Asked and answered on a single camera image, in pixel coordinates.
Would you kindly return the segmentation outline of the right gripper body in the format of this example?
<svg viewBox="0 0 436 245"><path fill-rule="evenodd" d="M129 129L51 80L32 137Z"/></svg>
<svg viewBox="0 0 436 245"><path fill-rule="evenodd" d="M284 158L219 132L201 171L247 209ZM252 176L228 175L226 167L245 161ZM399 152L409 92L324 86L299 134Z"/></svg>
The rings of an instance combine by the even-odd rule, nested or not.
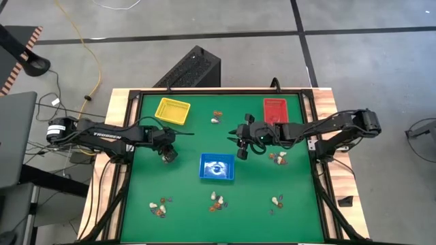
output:
<svg viewBox="0 0 436 245"><path fill-rule="evenodd" d="M247 160L248 150L250 149L258 155L266 153L266 147L273 144L273 127L263 121L255 121L251 114L245 114L246 124L241 124L236 129L238 137L237 146L239 147L237 157Z"/></svg>

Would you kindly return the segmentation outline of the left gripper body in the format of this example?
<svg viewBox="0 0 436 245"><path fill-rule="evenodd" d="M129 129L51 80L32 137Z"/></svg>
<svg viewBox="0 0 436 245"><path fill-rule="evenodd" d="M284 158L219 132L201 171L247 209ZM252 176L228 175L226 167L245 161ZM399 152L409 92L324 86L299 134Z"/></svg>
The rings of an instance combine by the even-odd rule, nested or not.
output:
<svg viewBox="0 0 436 245"><path fill-rule="evenodd" d="M155 148L161 148L170 145L176 139L176 132L169 127L164 127L162 129L153 127L151 135L153 146Z"/></svg>

